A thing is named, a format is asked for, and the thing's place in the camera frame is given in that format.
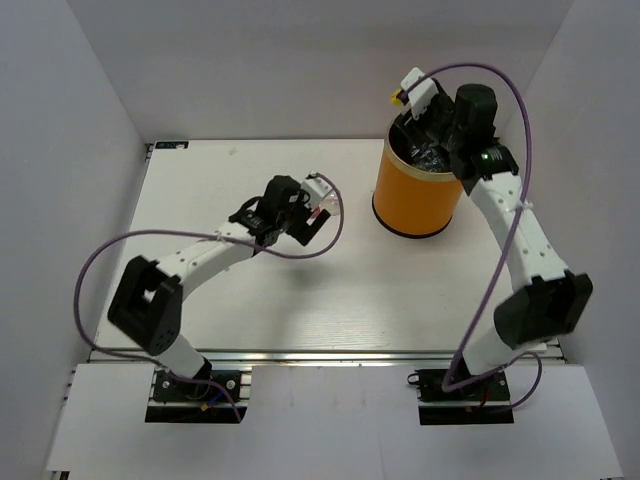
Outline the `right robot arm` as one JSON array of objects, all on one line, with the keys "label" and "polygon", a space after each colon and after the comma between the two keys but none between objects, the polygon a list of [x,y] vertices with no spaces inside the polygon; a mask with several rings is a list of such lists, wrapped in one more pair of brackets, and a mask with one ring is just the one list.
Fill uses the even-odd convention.
[{"label": "right robot arm", "polygon": [[484,216],[500,247],[500,268],[512,293],[480,337],[464,334],[443,380],[446,392],[472,399],[488,376],[528,348],[572,333],[593,292],[585,273],[574,274],[526,204],[525,182],[510,150],[495,137],[497,100],[484,85],[466,84],[450,98],[434,80],[409,97],[418,130],[449,157],[451,170]]}]

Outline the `large clear unlabelled bottle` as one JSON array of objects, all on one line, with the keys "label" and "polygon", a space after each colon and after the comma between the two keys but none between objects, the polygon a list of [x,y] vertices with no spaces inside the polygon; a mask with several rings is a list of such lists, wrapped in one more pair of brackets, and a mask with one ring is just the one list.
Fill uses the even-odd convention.
[{"label": "large clear unlabelled bottle", "polygon": [[428,173],[446,173],[450,170],[448,157],[435,144],[411,146],[407,163]]}]

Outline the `orange cylindrical bin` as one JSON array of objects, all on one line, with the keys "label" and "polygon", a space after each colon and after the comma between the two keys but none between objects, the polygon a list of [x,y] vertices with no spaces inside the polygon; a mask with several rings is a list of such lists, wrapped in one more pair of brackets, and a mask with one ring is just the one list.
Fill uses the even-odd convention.
[{"label": "orange cylindrical bin", "polygon": [[413,137],[403,130],[411,120],[401,112],[389,124],[377,180],[372,194],[372,209],[379,223],[405,238],[424,239],[444,231],[451,222],[463,186],[450,170],[428,173],[407,163],[413,145],[435,144],[428,137]]}]

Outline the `yellow-cap orange-label bottle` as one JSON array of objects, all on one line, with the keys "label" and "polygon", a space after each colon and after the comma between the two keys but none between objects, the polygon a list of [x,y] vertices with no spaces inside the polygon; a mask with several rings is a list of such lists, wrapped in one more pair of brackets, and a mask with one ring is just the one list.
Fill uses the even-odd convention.
[{"label": "yellow-cap orange-label bottle", "polygon": [[390,97],[390,102],[394,106],[404,106],[407,103],[405,91],[402,88],[395,90]]}]

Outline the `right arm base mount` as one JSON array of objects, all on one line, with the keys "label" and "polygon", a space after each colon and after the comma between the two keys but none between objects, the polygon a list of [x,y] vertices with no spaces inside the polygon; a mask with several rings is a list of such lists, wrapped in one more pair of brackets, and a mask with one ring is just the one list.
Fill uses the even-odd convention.
[{"label": "right arm base mount", "polygon": [[445,373],[445,369],[420,369],[407,376],[407,384],[417,392],[421,426],[514,423],[511,395],[504,373],[452,392],[442,389]]}]

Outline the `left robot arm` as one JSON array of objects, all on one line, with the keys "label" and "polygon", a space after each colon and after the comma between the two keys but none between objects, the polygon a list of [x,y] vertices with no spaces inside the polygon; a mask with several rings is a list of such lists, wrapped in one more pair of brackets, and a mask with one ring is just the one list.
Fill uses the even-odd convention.
[{"label": "left robot arm", "polygon": [[177,376],[177,387],[199,399],[211,387],[211,364],[181,334],[183,302],[233,265],[272,247],[281,235],[306,246],[330,218],[328,181],[276,175],[208,238],[159,259],[131,259],[107,318],[152,360]]}]

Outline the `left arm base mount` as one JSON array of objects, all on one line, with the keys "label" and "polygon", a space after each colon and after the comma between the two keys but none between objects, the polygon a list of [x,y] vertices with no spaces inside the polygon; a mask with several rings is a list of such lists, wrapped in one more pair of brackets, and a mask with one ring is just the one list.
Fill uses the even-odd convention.
[{"label": "left arm base mount", "polygon": [[211,379],[226,389],[240,418],[218,388],[178,382],[166,371],[152,377],[145,422],[164,424],[238,424],[248,408],[251,373],[214,370]]}]

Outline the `blue table sticker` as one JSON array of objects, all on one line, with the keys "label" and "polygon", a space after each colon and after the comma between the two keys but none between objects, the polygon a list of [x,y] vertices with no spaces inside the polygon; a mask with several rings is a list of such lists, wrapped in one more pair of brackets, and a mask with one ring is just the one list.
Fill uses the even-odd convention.
[{"label": "blue table sticker", "polygon": [[155,149],[163,150],[183,150],[189,147],[188,141],[158,141],[155,143]]}]

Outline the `small red-label clear bottle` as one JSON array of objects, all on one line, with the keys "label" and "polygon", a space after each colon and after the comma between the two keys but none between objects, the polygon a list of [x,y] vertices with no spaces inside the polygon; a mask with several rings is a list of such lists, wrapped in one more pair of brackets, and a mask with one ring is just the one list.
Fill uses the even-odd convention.
[{"label": "small red-label clear bottle", "polygon": [[312,220],[339,219],[343,215],[343,207],[337,195],[332,192],[322,199],[311,202]]}]

